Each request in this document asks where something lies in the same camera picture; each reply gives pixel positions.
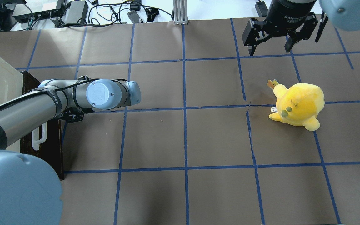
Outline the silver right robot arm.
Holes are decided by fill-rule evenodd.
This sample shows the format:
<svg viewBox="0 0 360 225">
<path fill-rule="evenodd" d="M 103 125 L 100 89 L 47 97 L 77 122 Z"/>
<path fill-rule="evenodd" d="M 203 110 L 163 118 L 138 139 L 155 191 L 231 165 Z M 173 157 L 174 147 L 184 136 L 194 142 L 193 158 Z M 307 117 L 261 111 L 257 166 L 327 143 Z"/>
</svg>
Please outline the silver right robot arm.
<svg viewBox="0 0 360 225">
<path fill-rule="evenodd" d="M 315 3 L 315 0 L 273 0 L 265 20 L 251 18 L 244 29 L 242 41 L 249 55 L 253 56 L 259 44 L 274 37 L 288 37 L 284 48 L 290 52 L 296 43 L 308 40 L 316 27 L 318 42 L 328 21 L 341 30 L 360 30 L 360 0 L 320 0 L 320 19 L 312 12 Z"/>
</svg>

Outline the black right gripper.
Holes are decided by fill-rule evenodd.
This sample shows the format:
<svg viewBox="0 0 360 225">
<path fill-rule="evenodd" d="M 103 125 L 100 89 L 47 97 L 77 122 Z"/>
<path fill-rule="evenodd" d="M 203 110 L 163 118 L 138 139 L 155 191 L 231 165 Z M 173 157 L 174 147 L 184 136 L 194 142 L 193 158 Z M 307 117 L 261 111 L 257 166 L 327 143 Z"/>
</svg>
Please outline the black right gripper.
<svg viewBox="0 0 360 225">
<path fill-rule="evenodd" d="M 318 24 L 312 12 L 315 0 L 273 0 L 268 8 L 264 21 L 251 18 L 242 34 L 242 41 L 253 56 L 256 47 L 266 42 L 269 37 L 285 37 L 286 52 L 290 52 L 294 44 L 308 40 Z"/>
</svg>

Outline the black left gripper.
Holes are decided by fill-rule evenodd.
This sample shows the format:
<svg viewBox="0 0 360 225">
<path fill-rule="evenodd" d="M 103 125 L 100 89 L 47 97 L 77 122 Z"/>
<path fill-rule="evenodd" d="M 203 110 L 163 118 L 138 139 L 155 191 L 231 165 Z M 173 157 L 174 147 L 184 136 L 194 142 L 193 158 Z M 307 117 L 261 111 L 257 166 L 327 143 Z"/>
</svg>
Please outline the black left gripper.
<svg viewBox="0 0 360 225">
<path fill-rule="evenodd" d="M 83 121 L 85 112 L 81 108 L 67 108 L 61 114 L 59 119 L 67 123 L 75 123 Z"/>
</svg>

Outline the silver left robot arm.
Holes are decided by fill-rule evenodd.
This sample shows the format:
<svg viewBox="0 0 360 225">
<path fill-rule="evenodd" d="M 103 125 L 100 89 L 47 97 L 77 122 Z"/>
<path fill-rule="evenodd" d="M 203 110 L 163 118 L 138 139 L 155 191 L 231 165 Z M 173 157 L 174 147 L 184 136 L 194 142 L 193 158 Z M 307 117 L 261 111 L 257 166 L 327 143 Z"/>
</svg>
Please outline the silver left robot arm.
<svg viewBox="0 0 360 225">
<path fill-rule="evenodd" d="M 6 148 L 54 119 L 69 121 L 141 102 L 136 81 L 50 79 L 0 104 L 0 225 L 58 225 L 64 202 L 56 171 L 45 160 Z"/>
</svg>

